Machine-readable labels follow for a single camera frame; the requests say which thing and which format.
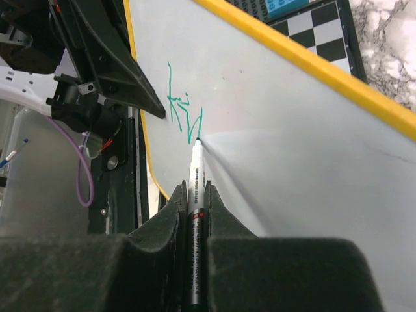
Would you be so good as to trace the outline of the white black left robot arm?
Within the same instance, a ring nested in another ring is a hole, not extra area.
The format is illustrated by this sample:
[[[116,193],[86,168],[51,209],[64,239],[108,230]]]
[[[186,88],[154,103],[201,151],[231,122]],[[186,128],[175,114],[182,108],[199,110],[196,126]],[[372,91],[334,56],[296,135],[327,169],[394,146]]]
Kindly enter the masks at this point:
[[[166,111],[132,56],[124,1],[2,1],[3,98],[73,131],[117,133],[115,105]]]

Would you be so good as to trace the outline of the white green whiteboard marker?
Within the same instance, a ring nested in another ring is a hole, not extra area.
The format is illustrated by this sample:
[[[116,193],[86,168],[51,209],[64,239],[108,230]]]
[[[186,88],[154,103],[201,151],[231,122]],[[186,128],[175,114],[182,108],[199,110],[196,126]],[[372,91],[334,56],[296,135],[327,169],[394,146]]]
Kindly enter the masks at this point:
[[[203,144],[196,139],[192,148],[187,200],[187,273],[185,290],[186,311],[207,311],[204,280],[205,170]]]

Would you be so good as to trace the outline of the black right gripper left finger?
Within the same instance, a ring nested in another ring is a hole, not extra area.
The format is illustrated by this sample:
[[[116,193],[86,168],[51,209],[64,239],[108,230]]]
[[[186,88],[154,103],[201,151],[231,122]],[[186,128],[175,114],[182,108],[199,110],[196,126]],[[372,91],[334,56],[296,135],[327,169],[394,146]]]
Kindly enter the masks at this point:
[[[177,311],[187,188],[128,235],[1,239],[2,311]]]

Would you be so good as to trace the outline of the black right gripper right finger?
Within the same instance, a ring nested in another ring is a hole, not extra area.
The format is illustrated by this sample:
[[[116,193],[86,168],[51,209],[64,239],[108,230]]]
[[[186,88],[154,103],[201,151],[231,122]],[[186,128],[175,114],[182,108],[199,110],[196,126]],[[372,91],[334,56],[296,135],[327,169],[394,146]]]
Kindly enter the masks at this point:
[[[336,238],[261,238],[207,185],[211,311],[383,311],[361,250]]]

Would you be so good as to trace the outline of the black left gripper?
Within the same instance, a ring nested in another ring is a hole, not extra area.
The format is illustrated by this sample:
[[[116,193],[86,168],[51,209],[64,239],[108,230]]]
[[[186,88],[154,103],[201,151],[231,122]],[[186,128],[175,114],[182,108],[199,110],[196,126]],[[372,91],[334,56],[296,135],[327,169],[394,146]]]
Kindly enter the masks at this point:
[[[166,111],[131,54],[123,1],[55,1],[55,23],[79,78],[54,77],[51,118],[71,130],[116,134],[121,118],[99,102],[131,106],[158,118]]]

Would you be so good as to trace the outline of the yellow framed whiteboard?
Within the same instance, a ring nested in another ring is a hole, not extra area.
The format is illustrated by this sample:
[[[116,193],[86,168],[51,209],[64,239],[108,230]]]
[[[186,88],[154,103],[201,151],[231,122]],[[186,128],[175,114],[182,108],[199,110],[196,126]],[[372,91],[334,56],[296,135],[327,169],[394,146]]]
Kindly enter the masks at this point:
[[[341,237],[388,311],[415,310],[415,115],[225,1],[128,1],[133,53],[165,111],[142,113],[170,195],[196,138],[252,232]]]

